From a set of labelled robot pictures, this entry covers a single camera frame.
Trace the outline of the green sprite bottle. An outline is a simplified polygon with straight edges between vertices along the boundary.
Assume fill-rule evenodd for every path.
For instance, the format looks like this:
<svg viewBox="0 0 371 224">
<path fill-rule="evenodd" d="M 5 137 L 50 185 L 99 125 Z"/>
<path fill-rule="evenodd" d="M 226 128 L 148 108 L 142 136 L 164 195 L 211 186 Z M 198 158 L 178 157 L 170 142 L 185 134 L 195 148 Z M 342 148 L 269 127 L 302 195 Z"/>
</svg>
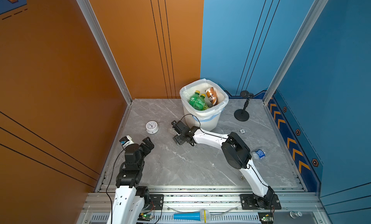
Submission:
<svg viewBox="0 0 371 224">
<path fill-rule="evenodd" d="M 196 90 L 195 93 L 190 97 L 189 104 L 196 110 L 202 110 L 202 106 L 199 103 L 200 91 Z"/>
</svg>

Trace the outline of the brown coffee bottle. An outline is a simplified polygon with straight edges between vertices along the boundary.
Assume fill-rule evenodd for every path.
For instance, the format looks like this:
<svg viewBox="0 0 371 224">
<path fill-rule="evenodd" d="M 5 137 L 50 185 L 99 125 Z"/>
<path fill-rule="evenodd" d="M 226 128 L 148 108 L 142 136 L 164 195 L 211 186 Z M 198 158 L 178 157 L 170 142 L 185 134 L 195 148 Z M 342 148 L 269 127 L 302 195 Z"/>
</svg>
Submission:
<svg viewBox="0 0 371 224">
<path fill-rule="evenodd" d="M 205 92 L 212 106 L 216 106 L 218 104 L 218 98 L 214 87 L 206 89 Z"/>
</svg>

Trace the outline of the crushed blue-label bottle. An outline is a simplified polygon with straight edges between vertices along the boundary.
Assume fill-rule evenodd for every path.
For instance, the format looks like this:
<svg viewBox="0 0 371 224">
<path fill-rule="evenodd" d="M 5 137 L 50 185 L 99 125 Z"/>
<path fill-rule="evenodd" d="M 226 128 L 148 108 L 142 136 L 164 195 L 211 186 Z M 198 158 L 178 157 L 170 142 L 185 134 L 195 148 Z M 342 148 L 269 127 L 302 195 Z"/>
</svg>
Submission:
<svg viewBox="0 0 371 224">
<path fill-rule="evenodd" d="M 262 149 L 253 150 L 250 152 L 252 159 L 254 160 L 262 160 L 266 157 L 266 153 Z"/>
</svg>

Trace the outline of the green bottle diagonal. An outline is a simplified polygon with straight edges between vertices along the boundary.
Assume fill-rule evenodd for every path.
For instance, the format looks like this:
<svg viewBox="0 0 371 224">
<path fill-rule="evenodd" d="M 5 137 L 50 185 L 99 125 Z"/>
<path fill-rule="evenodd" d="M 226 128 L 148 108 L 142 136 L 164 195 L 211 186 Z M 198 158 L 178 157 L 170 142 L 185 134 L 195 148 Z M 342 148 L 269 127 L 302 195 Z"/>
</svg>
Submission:
<svg viewBox="0 0 371 224">
<path fill-rule="evenodd" d="M 202 106 L 202 110 L 207 110 L 209 108 L 208 105 L 206 104 L 205 97 L 206 97 L 205 94 L 201 94 L 199 97 L 199 103 Z"/>
</svg>

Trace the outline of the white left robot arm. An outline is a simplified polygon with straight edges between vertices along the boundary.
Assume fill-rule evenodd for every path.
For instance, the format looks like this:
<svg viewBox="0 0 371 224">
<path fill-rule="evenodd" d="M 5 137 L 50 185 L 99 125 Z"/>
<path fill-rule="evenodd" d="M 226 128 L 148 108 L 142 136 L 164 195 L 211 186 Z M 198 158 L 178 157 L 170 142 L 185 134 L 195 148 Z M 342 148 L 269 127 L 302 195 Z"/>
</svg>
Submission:
<svg viewBox="0 0 371 224">
<path fill-rule="evenodd" d="M 136 144 L 130 136 L 122 137 L 120 144 L 125 153 L 125 161 L 120 166 L 116 178 L 115 197 L 111 198 L 111 212 L 108 224 L 136 224 L 141 211 L 150 204 L 147 186 L 140 186 L 145 166 L 145 157 L 154 149 L 149 137 Z"/>
</svg>

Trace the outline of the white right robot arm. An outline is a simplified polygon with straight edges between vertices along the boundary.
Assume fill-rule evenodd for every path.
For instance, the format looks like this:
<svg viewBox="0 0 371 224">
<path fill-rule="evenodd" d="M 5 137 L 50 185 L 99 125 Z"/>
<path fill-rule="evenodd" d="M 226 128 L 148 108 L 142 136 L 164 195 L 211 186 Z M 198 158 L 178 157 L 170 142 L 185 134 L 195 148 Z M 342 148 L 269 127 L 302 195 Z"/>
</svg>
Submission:
<svg viewBox="0 0 371 224">
<path fill-rule="evenodd" d="M 232 168 L 241 172 L 250 185 L 252 194 L 243 196 L 244 201 L 251 202 L 253 209 L 281 209 L 278 196 L 258 173 L 249 147 L 237 133 L 217 134 L 202 129 L 200 124 L 189 127 L 182 121 L 173 121 L 172 128 L 175 136 L 171 145 L 180 148 L 188 143 L 190 150 L 186 152 L 186 158 L 177 152 L 173 158 L 161 153 L 157 161 L 168 163 L 168 170 L 186 173 L 186 178 L 193 185 L 199 181 L 205 184 L 206 179 L 214 180 L 215 174 L 206 168 L 206 161 L 216 149 Z"/>
</svg>

